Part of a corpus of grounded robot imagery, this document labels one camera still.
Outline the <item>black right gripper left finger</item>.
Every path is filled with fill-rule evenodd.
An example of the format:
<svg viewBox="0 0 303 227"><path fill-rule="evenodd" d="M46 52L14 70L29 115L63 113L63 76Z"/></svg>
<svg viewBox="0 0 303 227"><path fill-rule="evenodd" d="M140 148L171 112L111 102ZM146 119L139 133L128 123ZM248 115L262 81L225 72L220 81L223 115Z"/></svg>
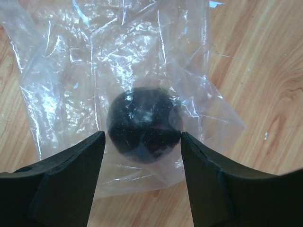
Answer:
<svg viewBox="0 0 303 227"><path fill-rule="evenodd" d="M15 172L0 174L2 227L85 227L105 149L98 131Z"/></svg>

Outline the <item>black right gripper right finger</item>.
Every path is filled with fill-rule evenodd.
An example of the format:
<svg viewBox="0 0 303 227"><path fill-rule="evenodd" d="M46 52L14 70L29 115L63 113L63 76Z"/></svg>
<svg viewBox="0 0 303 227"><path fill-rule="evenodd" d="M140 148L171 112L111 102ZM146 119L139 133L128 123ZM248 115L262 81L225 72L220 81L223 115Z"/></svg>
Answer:
<svg viewBox="0 0 303 227"><path fill-rule="evenodd" d="M273 175L237 163L187 132L181 135L196 227L300 227L303 171Z"/></svg>

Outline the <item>fake dark purple fruit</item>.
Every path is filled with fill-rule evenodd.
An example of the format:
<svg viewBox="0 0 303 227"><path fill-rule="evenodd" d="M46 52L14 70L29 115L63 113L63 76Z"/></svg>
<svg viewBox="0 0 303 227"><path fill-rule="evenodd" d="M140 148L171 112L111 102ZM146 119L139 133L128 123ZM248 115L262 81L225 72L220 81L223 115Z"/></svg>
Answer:
<svg viewBox="0 0 303 227"><path fill-rule="evenodd" d="M181 103L162 88L127 90L113 100L107 114L107 132L117 151L142 164L169 154L182 130Z"/></svg>

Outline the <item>clear zip top bag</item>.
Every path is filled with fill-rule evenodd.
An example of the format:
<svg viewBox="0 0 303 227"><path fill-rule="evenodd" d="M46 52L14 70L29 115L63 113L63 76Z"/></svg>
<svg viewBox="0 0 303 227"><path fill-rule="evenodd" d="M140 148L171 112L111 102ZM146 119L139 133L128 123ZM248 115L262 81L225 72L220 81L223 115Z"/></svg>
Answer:
<svg viewBox="0 0 303 227"><path fill-rule="evenodd" d="M207 0L3 0L39 159L106 135L95 198L168 188L185 179L180 141L151 164L121 155L107 132L113 100L162 88L181 103L183 132L223 152L244 122L210 81Z"/></svg>

